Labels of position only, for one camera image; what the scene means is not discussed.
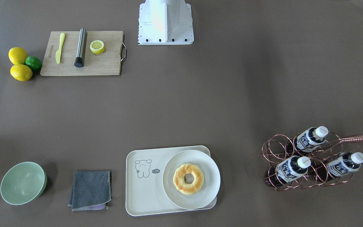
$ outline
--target mint green bowl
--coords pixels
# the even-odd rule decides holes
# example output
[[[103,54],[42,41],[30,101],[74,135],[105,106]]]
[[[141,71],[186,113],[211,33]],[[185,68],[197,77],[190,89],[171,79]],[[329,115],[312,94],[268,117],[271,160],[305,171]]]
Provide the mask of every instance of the mint green bowl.
[[[42,194],[47,176],[43,168],[31,161],[12,167],[1,182],[1,196],[9,204],[22,205]]]

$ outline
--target cartoon print on tray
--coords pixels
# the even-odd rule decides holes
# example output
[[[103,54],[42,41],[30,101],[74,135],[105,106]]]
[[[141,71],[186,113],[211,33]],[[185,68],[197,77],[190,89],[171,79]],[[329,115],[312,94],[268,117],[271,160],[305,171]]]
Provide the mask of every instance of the cartoon print on tray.
[[[138,178],[149,177],[149,170],[151,168],[151,159],[135,161],[135,169],[137,170]],[[159,169],[152,170],[152,173],[159,173]]]

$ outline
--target gray towel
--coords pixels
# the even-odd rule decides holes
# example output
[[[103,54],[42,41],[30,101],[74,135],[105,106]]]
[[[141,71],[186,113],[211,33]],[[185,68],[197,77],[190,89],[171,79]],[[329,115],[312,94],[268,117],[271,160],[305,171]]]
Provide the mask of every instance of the gray towel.
[[[68,206],[75,210],[101,210],[111,201],[110,171],[76,171]]]

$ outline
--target donut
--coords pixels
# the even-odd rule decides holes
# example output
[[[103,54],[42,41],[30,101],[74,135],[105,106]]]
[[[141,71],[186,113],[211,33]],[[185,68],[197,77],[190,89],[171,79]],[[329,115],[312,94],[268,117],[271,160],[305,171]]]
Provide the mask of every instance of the donut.
[[[187,184],[186,181],[184,181],[184,177],[189,173],[194,177],[194,181],[191,184]],[[181,193],[193,195],[201,190],[201,187],[204,184],[204,175],[200,170],[200,167],[190,163],[182,164],[176,169],[175,174],[173,175],[173,184]]]

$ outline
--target metal muddler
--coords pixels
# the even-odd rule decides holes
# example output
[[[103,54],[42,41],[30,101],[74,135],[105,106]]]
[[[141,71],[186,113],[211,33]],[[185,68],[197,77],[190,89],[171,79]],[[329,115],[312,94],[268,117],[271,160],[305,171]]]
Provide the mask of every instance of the metal muddler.
[[[75,58],[75,63],[74,63],[75,67],[82,68],[82,66],[84,65],[85,44],[86,44],[86,30],[82,28],[79,33],[77,57]]]

